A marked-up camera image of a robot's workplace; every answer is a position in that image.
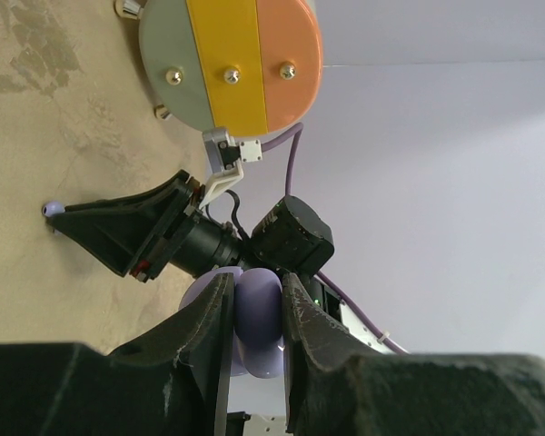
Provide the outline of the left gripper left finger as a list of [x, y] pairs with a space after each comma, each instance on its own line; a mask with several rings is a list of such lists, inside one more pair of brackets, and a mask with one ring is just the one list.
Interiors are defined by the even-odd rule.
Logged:
[[101, 354], [79, 342], [0, 344], [0, 435], [223, 435], [234, 279]]

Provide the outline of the purple earbud charging case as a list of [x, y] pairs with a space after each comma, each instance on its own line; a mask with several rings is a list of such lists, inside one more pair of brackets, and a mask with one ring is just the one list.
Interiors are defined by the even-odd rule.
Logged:
[[233, 377], [250, 374], [272, 379], [283, 372], [282, 285], [277, 275], [264, 268], [243, 270], [227, 266], [209, 271], [187, 289], [182, 309], [219, 273], [233, 276]]

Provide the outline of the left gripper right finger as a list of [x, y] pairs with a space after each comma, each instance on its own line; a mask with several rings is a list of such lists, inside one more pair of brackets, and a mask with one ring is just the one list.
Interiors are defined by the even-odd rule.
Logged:
[[380, 354], [282, 281], [286, 430], [293, 435], [545, 435], [545, 360]]

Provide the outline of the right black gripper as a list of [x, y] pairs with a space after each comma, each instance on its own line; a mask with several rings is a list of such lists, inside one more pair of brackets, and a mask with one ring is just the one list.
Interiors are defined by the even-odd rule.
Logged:
[[181, 170], [145, 193], [66, 206], [49, 226], [119, 276], [140, 282], [170, 264], [197, 278], [224, 266], [244, 267], [244, 243], [231, 223], [199, 208], [203, 187]]

